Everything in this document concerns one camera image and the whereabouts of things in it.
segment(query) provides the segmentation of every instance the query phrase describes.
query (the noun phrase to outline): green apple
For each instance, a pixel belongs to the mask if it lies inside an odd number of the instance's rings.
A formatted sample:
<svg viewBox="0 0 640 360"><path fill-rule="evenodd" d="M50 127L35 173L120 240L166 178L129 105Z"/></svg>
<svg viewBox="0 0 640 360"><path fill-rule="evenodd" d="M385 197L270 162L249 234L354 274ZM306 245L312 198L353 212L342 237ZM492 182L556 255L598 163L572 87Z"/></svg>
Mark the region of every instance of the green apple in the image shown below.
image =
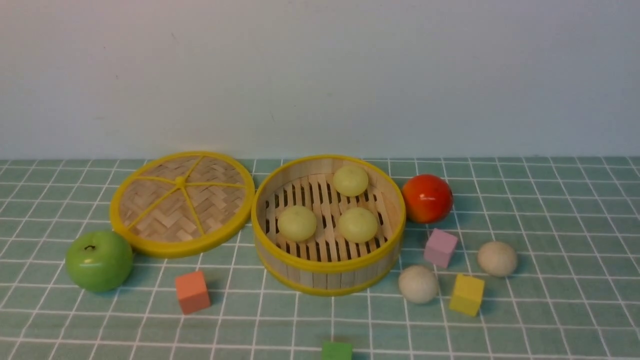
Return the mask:
<svg viewBox="0 0 640 360"><path fill-rule="evenodd" d="M65 268L76 285L94 293L122 285L133 269L133 251L113 231L94 231L76 239L67 250Z"/></svg>

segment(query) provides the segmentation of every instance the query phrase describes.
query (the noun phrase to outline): bamboo steamer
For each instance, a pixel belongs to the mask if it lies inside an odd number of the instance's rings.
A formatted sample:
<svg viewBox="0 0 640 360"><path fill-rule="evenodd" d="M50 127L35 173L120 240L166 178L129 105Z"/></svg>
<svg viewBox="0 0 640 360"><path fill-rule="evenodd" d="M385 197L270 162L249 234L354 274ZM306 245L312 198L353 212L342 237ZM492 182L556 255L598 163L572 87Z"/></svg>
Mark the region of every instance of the bamboo steamer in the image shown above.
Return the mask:
<svg viewBox="0 0 640 360"><path fill-rule="evenodd" d="M197 255L245 225L255 185L224 154L180 152L147 163L118 187L109 216L116 233L155 258Z"/></svg>
<svg viewBox="0 0 640 360"><path fill-rule="evenodd" d="M357 197L333 188L333 174L343 165L365 169L369 187ZM316 233L303 243L278 232L278 216L302 205L317 218ZM378 233L365 243L346 241L337 230L345 210L359 206L378 216ZM340 155L301 158L276 169L258 188L252 206L255 248L265 268L286 286L319 296L362 291L395 265L406 224L402 193L382 170L366 161Z"/></svg>

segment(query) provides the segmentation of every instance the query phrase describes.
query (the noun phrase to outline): yellow block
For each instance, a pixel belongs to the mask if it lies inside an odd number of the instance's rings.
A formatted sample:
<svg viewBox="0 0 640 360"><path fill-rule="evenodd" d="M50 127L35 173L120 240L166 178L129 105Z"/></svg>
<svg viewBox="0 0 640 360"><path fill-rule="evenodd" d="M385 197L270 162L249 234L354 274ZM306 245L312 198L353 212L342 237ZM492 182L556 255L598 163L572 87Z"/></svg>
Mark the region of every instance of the yellow block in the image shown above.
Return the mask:
<svg viewBox="0 0 640 360"><path fill-rule="evenodd" d="M449 309L469 316L476 316L482 304L484 280L458 274L453 286Z"/></svg>

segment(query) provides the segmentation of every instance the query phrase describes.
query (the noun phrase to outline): yellow rim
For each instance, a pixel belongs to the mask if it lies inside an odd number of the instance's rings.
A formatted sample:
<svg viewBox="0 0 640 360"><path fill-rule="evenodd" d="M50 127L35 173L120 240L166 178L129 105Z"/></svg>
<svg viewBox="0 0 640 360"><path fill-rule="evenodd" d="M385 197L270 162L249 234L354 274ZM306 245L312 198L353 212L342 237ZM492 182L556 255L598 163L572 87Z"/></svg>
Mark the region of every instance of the yellow rim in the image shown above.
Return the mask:
<svg viewBox="0 0 640 360"><path fill-rule="evenodd" d="M339 289L339 290L327 290L327 289L316 289L316 288L309 288L307 286L302 286L296 282L292 282L291 280L287 279L286 277L281 276L280 274L278 274L277 272L275 272L275 270L269 266L269 264L267 264L267 262L262 258L262 255L260 255L260 253L258 253L258 258L260 258L260 261L262 262L262 265L264 265L264 268L267 269L267 271L269 272L269 274L271 274L277 281L280 281L284 286L288 286L294 290L300 291L301 293L305 293L305 294L309 294L309 295L314 295L314 296L323 296L323 297L332 297L332 296L344 296L344 295L349 295L349 294L353 294L353 293L358 293L362 290L365 290L367 288L370 288L371 286L374 286L375 284L377 284L378 282L380 282L382 279L385 278L385 276L387 276L389 274L389 272L391 271L391 269L394 268L394 266L396 265L396 262L398 260L398 257L396 256L396 258L391 262L391 265L380 275L376 276L375 278L361 284L358 286L354 286L352 288L346 288L346 289Z"/></svg>
<svg viewBox="0 0 640 360"><path fill-rule="evenodd" d="M402 223L394 230L394 233L389 239L389 241L387 241L384 245L382 245L378 250L357 259L339 261L336 263L321 263L318 261L300 259L300 258L297 258L296 256L293 256L291 254L288 254L280 250L274 243L271 242L271 240L269 240L267 235L262 230L262 227L258 222L257 207L259 206L258 199L260 198L261 193L264 191L265 185L268 184L270 180L272 180L272 178L277 176L278 173L286 170L291 166L294 166L299 163L304 163L306 161L323 159L323 158L347 160L347 161L352 161L354 163L359 163L361 165L369 167L373 171L377 172L382 178L390 182L394 190L396 191L396 196L398 196L398 199L400 199L399 210L401 212ZM384 173L384 171L378 169L377 167L375 167L374 165L371 165L366 161L356 159L356 158L351 158L349 156L333 155L333 154L308 156L306 158L300 158L300 159L291 161L289 163L286 163L285 165L282 165L280 168L276 169L273 173L267 176L267 178L262 182L262 184L260 184L260 186L258 187L258 191L256 192L256 195L253 198L253 206L251 208L251 221L253 225L253 232L255 233L255 238L257 239L257 241L260 241L262 246L264 246L268 252L270 252L277 259L279 259L280 261L284 262L287 265L291 265L293 267L299 268L301 270L306 270L309 272L322 272L326 274L353 271L377 262L378 260L383 258L385 255L387 255L389 251L393 249L395 244L401 239L402 233L404 231L404 226L406 224L406 207L404 205L404 201L402 200L402 198L403 197L402 197L402 192L400 191L400 188L398 188L398 186L391 179L391 177L389 177L386 173Z"/></svg>
<svg viewBox="0 0 640 360"><path fill-rule="evenodd" d="M246 195L244 197L244 202L235 216L231 218L225 225L220 227L213 233L206 234L197 239L191 241L185 241L181 243L161 243L158 241L150 241L144 238L141 238L132 232L129 231L128 227L124 225L120 219L119 205L122 200L125 189L136 179L155 179L158 181L165 181L168 183L173 183L171 180L161 179L161 178L150 178L150 177L142 177L140 174L143 174L147 170L152 167L155 167L165 161L174 160L177 158L182 158L185 156L200 156L201 158L210 157L216 158L227 163L230 163L234 166L234 168L240 173L243 179L243 186L239 186L237 184L217 184L217 183L206 183L207 185L218 185L218 186L233 186L233 187L243 187L246 190ZM200 183L191 183L189 186L201 185ZM180 186L175 186L172 191L169 193L173 193L175 191L185 191ZM193 256L197 255L201 252L205 252L207 250L213 249L222 243L225 243L229 238L235 235L240 229L244 227L247 220L249 219L251 213L251 205L253 196L255 195L255 184L253 183L253 178L251 174L245 167L240 164L240 162L236 161L234 158L224 154L218 154L215 152L202 152L202 151L193 151L193 152L180 152L177 154L172 154L169 156L165 156L163 158L154 160L150 163L147 163L143 167L139 168L133 174L131 174L125 181L118 187L116 190L113 199L111 200L111 205L109 208L109 217L111 218L111 225L113 226L113 230L118 233L120 236L124 237L130 244L131 247L142 254L152 256L155 258L183 258L185 256ZM189 197L186 197L186 200L191 205L191 201ZM196 222L198 223L198 228L202 231L202 225L198 217L196 217Z"/></svg>

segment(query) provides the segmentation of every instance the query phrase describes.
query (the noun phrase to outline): pink block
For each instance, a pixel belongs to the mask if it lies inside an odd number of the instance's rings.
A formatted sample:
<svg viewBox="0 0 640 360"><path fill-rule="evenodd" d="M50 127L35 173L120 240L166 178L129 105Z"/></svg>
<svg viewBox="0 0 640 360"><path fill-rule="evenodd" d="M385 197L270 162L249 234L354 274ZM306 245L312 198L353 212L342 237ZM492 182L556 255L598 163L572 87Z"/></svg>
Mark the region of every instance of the pink block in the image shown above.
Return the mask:
<svg viewBox="0 0 640 360"><path fill-rule="evenodd" d="M457 244L457 237L434 229L424 247L424 259L441 268L447 268Z"/></svg>

